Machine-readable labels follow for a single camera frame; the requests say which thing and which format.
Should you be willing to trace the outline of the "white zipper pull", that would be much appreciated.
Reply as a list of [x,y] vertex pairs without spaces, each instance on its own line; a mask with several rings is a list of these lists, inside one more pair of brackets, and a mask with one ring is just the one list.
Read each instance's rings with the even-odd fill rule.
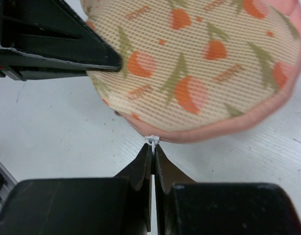
[[154,156],[156,145],[160,142],[160,137],[155,135],[145,136],[145,142],[151,146],[152,156]]

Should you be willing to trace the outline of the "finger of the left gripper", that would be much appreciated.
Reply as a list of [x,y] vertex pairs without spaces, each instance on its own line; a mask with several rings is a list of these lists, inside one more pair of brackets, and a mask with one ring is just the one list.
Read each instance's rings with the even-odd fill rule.
[[63,0],[0,0],[0,77],[43,80],[117,72],[121,56]]

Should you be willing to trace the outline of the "floral mesh laundry bag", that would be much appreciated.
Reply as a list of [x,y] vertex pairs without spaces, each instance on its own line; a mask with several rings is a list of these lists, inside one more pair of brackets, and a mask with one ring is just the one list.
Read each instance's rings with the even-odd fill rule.
[[83,0],[123,60],[90,71],[102,100],[140,134],[189,143],[249,129],[301,72],[298,0]]

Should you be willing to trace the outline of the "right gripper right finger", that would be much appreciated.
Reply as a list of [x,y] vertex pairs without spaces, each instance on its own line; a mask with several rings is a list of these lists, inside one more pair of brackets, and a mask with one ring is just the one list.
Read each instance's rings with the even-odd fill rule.
[[301,235],[288,194],[273,183],[199,183],[157,145],[154,155],[160,235]]

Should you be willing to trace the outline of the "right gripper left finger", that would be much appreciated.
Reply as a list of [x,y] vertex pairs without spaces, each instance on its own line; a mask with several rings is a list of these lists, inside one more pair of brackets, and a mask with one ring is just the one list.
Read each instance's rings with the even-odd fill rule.
[[151,147],[114,177],[19,182],[0,235],[145,235],[151,230]]

